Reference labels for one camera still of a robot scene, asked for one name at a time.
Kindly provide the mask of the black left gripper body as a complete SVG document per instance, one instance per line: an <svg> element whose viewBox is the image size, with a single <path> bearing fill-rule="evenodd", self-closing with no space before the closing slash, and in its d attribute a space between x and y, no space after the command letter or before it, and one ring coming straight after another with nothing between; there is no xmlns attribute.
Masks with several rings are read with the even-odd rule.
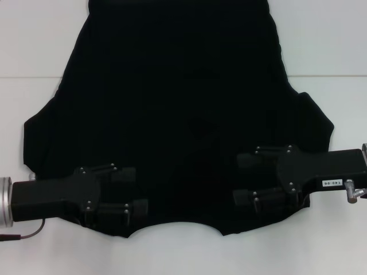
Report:
<svg viewBox="0 0 367 275"><path fill-rule="evenodd" d="M15 222L58 217L92 224L99 199L96 176L82 172L62 179L15 182L11 212Z"/></svg>

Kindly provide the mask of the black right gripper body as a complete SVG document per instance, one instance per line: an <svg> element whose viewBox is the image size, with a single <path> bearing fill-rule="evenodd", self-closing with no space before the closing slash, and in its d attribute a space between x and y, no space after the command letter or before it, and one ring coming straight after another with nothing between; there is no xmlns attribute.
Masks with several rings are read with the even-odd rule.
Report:
<svg viewBox="0 0 367 275"><path fill-rule="evenodd" d="M312 154L286 148L276 156L276 176L290 195L344 190L347 180L365 189L366 161L360 149Z"/></svg>

